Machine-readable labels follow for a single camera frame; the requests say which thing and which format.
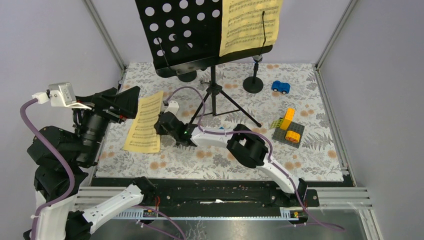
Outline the yellow sheet music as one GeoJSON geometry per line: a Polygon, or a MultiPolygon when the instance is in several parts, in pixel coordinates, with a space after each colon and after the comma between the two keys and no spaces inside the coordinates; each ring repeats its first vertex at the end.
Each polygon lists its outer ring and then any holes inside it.
{"type": "Polygon", "coordinates": [[[162,109],[163,91],[143,97],[138,102],[138,111],[128,131],[123,149],[129,152],[153,154],[160,151],[160,136],[154,124],[162,109]]]}
{"type": "Polygon", "coordinates": [[[219,56],[276,43],[283,0],[224,0],[219,56]]]}

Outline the black music stand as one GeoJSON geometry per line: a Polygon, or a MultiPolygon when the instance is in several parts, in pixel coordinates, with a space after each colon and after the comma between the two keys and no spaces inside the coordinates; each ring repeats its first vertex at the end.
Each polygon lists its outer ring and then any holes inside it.
{"type": "Polygon", "coordinates": [[[156,74],[162,78],[192,74],[210,69],[210,81],[204,100],[211,98],[212,116],[217,116],[216,96],[222,94],[254,124],[261,124],[227,95],[216,83],[216,66],[260,53],[272,46],[256,47],[219,55],[222,16],[220,0],[137,0],[140,21],[153,58],[156,74]]]}

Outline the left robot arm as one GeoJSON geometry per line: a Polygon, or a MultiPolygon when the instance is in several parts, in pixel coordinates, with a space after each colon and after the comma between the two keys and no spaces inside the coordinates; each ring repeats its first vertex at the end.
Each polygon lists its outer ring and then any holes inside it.
{"type": "Polygon", "coordinates": [[[155,186],[144,176],[134,178],[121,193],[102,203],[74,210],[86,169],[97,164],[109,124],[134,119],[138,86],[119,92],[112,87],[89,96],[77,96],[69,82],[54,83],[20,108],[20,116],[34,133],[27,153],[37,165],[34,174],[36,210],[26,240],[88,240],[103,224],[135,205],[158,202],[155,186]],[[56,126],[37,129],[26,110],[33,104],[72,110],[74,131],[56,126]]]}

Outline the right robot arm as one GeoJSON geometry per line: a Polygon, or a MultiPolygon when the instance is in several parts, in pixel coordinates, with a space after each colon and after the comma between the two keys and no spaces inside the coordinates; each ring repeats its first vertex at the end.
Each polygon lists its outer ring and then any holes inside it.
{"type": "Polygon", "coordinates": [[[159,114],[154,124],[160,136],[171,136],[184,147],[218,147],[227,149],[244,167],[258,169],[271,178],[283,192],[285,206],[306,208],[307,183],[291,174],[273,156],[272,143],[260,133],[238,124],[233,130],[203,128],[199,124],[183,123],[173,113],[159,114]]]}

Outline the black round stand base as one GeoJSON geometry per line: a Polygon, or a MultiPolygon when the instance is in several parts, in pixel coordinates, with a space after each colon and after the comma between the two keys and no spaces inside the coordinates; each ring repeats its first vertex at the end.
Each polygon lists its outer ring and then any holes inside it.
{"type": "Polygon", "coordinates": [[[181,82],[185,82],[185,83],[189,83],[194,81],[197,78],[197,71],[190,71],[190,72],[186,72],[186,73],[182,73],[179,74],[177,76],[177,78],[181,81],[181,82]]]}

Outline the black microphone stand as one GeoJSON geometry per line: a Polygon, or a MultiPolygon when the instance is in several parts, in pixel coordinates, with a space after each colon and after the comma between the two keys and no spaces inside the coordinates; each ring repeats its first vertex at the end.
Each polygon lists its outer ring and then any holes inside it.
{"type": "Polygon", "coordinates": [[[257,73],[259,70],[259,63],[263,60],[263,56],[260,54],[260,55],[255,55],[252,58],[254,61],[253,75],[247,77],[243,81],[243,88],[248,93],[257,94],[260,91],[262,91],[264,87],[263,81],[259,77],[257,77],[257,73]]]}

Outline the lime green fence piece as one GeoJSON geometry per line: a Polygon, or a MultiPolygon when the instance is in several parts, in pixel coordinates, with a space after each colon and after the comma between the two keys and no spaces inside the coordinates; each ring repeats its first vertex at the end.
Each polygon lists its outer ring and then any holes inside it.
{"type": "Polygon", "coordinates": [[[273,121],[273,122],[269,125],[269,128],[270,128],[270,129],[279,128],[279,127],[281,126],[282,122],[283,122],[283,119],[282,119],[282,118],[280,118],[280,119],[278,119],[278,120],[274,120],[274,121],[273,121]]]}

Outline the blue toy car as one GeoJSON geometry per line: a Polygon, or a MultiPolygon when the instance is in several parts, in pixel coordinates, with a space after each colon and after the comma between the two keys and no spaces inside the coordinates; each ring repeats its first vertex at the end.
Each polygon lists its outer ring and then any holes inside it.
{"type": "Polygon", "coordinates": [[[279,80],[275,80],[271,85],[271,89],[274,92],[280,92],[283,95],[286,95],[290,92],[291,85],[287,82],[281,82],[279,80]]]}

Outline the floral table mat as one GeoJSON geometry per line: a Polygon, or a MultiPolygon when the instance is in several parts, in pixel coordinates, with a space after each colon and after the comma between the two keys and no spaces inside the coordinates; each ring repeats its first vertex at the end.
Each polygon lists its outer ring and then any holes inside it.
{"type": "MultiPolygon", "coordinates": [[[[243,89],[243,81],[253,73],[252,63],[225,63],[216,67],[216,81],[223,91],[245,109],[261,126],[258,127],[225,97],[216,97],[217,116],[211,116],[212,104],[207,101],[202,124],[209,128],[233,129],[244,124],[254,132],[272,138],[270,124],[282,118],[288,108],[295,109],[293,121],[305,126],[299,148],[273,140],[273,156],[291,174],[306,181],[340,182],[343,179],[330,123],[313,66],[309,63],[262,63],[258,76],[263,90],[251,94],[243,89]],[[290,84],[290,92],[282,94],[271,89],[274,81],[290,84]]],[[[163,91],[179,104],[177,117],[191,121],[202,97],[206,94],[210,71],[199,71],[192,82],[176,77],[161,78],[150,63],[132,63],[122,88],[140,87],[141,97],[163,91]]],[[[264,180],[266,175],[237,162],[225,148],[177,146],[170,136],[160,138],[160,152],[138,153],[123,149],[132,123],[111,124],[103,142],[96,170],[98,178],[200,179],[200,180],[264,180]]]]}

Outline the yellow orange toy cylinder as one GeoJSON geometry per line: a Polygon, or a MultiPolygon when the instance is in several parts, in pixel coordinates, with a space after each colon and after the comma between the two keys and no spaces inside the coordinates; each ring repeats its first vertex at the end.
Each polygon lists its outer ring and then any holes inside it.
{"type": "Polygon", "coordinates": [[[297,144],[301,140],[301,134],[292,130],[288,130],[286,132],[285,139],[290,143],[297,144]]]}

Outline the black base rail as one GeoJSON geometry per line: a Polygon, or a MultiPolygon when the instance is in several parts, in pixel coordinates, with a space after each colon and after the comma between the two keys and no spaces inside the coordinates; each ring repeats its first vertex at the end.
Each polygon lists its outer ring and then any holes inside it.
{"type": "Polygon", "coordinates": [[[170,217],[276,217],[280,207],[318,207],[316,190],[300,185],[300,199],[273,181],[152,178],[154,190],[142,205],[170,217]]]}

